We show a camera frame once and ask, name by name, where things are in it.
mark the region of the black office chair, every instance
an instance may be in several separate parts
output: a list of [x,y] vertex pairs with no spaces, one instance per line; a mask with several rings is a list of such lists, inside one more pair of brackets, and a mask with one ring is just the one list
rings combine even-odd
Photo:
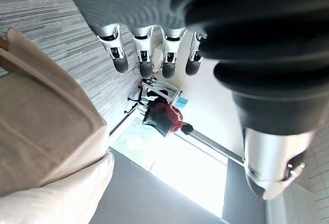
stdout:
[[156,110],[153,107],[149,107],[145,113],[143,124],[154,127],[164,137],[167,136],[173,126],[173,123],[168,119],[163,110]]

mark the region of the person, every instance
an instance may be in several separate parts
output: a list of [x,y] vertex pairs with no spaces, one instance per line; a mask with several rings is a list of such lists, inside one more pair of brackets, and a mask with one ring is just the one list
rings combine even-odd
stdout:
[[[160,92],[168,95],[166,90]],[[185,135],[190,135],[193,132],[193,126],[189,123],[183,122],[183,115],[181,112],[169,104],[164,97],[159,96],[154,91],[148,92],[148,97],[158,96],[154,101],[149,102],[150,107],[154,107],[156,110],[162,110],[168,119],[173,123],[169,133],[176,133],[181,130]]]

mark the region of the red shirt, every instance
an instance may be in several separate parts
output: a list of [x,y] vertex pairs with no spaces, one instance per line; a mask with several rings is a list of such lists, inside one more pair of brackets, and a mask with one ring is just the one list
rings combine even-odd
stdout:
[[170,129],[170,133],[175,133],[181,128],[181,122],[183,121],[183,115],[180,111],[171,104],[157,103],[155,109],[163,110],[164,114],[170,119],[173,123],[173,126]]

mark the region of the black rubber finger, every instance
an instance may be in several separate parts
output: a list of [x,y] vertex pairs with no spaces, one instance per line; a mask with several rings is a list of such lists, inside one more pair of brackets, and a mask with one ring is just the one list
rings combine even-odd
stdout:
[[139,62],[140,75],[144,79],[149,79],[153,75],[152,62]]
[[162,65],[162,75],[166,78],[166,79],[170,79],[174,76],[175,74],[175,64],[172,63],[163,63]]
[[127,57],[124,55],[122,59],[115,59],[113,60],[114,67],[119,73],[125,73],[128,71],[128,61]]

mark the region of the white wall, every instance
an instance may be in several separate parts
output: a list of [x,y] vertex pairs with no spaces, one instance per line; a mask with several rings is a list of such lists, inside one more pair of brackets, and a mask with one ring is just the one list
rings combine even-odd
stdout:
[[268,224],[319,224],[313,194],[292,183],[276,199],[266,203]]
[[242,135],[231,92],[220,85],[213,75],[216,60],[204,59],[199,72],[193,76],[185,74],[192,33],[187,32],[176,62],[176,72],[167,82],[181,88],[183,98],[189,100],[182,114],[184,120],[232,152],[243,155]]

